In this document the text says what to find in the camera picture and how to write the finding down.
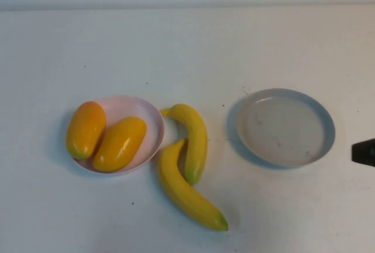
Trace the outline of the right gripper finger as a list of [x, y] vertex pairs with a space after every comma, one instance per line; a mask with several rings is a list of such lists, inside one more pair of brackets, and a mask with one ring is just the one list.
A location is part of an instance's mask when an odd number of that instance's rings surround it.
[[352, 146], [352, 161], [361, 165], [375, 167], [374, 146]]
[[368, 139], [354, 144], [355, 148], [374, 148], [375, 139]]

